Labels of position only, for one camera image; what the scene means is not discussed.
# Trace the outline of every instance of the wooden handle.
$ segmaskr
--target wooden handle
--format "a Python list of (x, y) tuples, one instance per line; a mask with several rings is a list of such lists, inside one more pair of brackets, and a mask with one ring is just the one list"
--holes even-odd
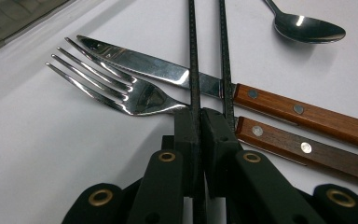
[(251, 119), (239, 117), (238, 139), (312, 168), (328, 169), (342, 175), (358, 177), (358, 155), (330, 147), (308, 138), (288, 133)]
[(241, 84), (234, 103), (358, 146), (358, 119)]

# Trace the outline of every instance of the brass insert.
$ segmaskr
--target brass insert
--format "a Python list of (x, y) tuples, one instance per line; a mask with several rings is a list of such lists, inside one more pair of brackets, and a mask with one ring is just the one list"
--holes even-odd
[(334, 203), (337, 203), (344, 207), (354, 207), (356, 205), (356, 201), (346, 194), (337, 189), (330, 189), (326, 192), (327, 197)]
[(249, 162), (260, 162), (261, 161), (261, 158), (258, 155), (251, 153), (251, 152), (245, 153), (243, 155), (243, 158)]
[(158, 155), (158, 159), (161, 161), (174, 161), (175, 160), (175, 154), (171, 152), (163, 152)]
[(113, 192), (110, 189), (99, 189), (89, 196), (89, 204), (92, 206), (102, 206), (113, 199)]

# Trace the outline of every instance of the spoon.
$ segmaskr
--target spoon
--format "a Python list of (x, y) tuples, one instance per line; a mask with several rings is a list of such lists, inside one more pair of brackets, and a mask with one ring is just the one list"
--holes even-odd
[(286, 14), (280, 11), (272, 0), (266, 2), (275, 13), (275, 29), (289, 39), (309, 44), (326, 44), (336, 42), (346, 34), (344, 29), (335, 24)]

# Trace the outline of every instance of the white surface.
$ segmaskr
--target white surface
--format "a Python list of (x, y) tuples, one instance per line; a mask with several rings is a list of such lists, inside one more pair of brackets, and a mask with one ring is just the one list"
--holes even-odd
[[(196, 1), (200, 71), (220, 77), (218, 10), (211, 2)], [(227, 1), (233, 82), (358, 118), (358, 2), (276, 4), (338, 24), (347, 36), (328, 45), (294, 43), (275, 32), (273, 14), (263, 1)], [(173, 134), (169, 115), (125, 116), (49, 70), (44, 63), (53, 63), (49, 55), (58, 53), (56, 47), (74, 52), (63, 38), (90, 36), (188, 66), (187, 23), (186, 1), (78, 0), (0, 49), (0, 223), (60, 223), (84, 189), (101, 182), (125, 188), (141, 177), (161, 136)], [(186, 91), (158, 85), (189, 101)], [(221, 108), (206, 97), (202, 106)], [(241, 108), (236, 115), (358, 153), (358, 148)], [(334, 183), (358, 194), (356, 183), (268, 157), (307, 193)], [(218, 213), (212, 216), (211, 223), (225, 220)]]

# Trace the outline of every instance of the metal rivet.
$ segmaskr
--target metal rivet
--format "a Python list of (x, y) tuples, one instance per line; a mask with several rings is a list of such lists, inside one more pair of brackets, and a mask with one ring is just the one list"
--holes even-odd
[(247, 152), (247, 153), (243, 154), (243, 158), (249, 162), (260, 162), (261, 161), (261, 158), (258, 155), (251, 153), (251, 152)]
[(346, 194), (345, 192), (342, 192), (338, 189), (329, 189), (326, 192), (327, 197), (334, 203), (339, 204), (343, 207), (354, 207), (356, 205), (356, 201)]
[(257, 137), (263, 135), (263, 129), (260, 126), (254, 126), (252, 128), (252, 133), (256, 135)]
[(304, 107), (302, 105), (294, 105), (293, 106), (293, 110), (297, 113), (297, 114), (302, 114), (304, 113)]
[(252, 98), (252, 99), (255, 99), (255, 98), (257, 98), (257, 96), (258, 96), (258, 92), (257, 92), (256, 90), (249, 90), (249, 91), (248, 91), (248, 96), (249, 96), (250, 98)]
[[(104, 194), (104, 197), (102, 199), (97, 199), (97, 195)], [(113, 199), (113, 192), (110, 189), (99, 189), (97, 191), (94, 191), (89, 196), (89, 204), (92, 206), (102, 206), (106, 203), (109, 203)]]
[(175, 154), (171, 152), (163, 152), (158, 155), (158, 159), (161, 161), (174, 161), (175, 160)]
[(305, 153), (311, 153), (312, 152), (312, 146), (309, 143), (303, 142), (301, 143), (301, 150)]

